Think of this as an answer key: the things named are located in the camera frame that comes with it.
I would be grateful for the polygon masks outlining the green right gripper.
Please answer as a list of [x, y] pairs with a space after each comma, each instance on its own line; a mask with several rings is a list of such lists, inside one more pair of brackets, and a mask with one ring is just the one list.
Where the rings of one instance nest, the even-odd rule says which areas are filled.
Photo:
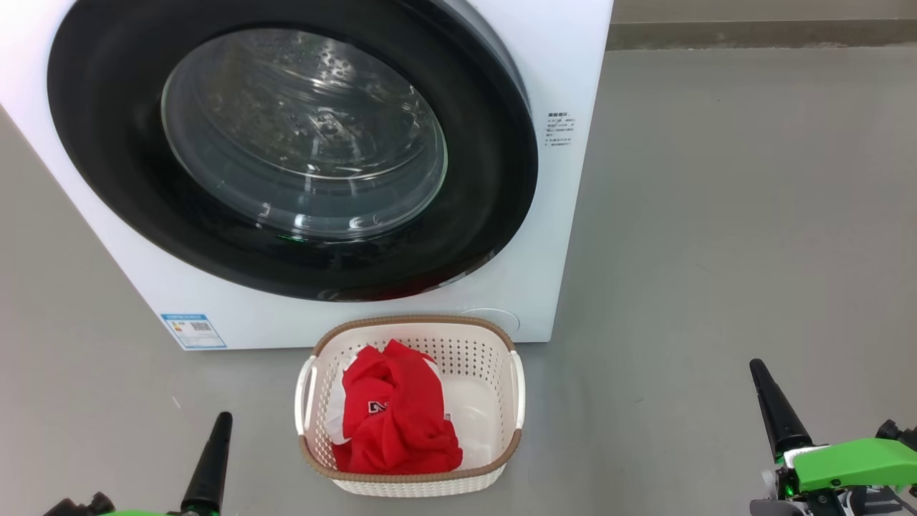
[[764, 361], [748, 363], [774, 471], [752, 515], [913, 515], [915, 450], [901, 441], [865, 438], [812, 446], [813, 441]]

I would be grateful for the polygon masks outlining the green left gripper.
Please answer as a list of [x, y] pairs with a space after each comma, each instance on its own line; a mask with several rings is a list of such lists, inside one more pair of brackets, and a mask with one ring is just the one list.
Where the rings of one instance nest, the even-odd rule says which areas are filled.
[[100, 516], [217, 516], [223, 503], [227, 462], [233, 429], [233, 416], [221, 412], [204, 445], [192, 479], [177, 512], [148, 512], [147, 510], [114, 510]]

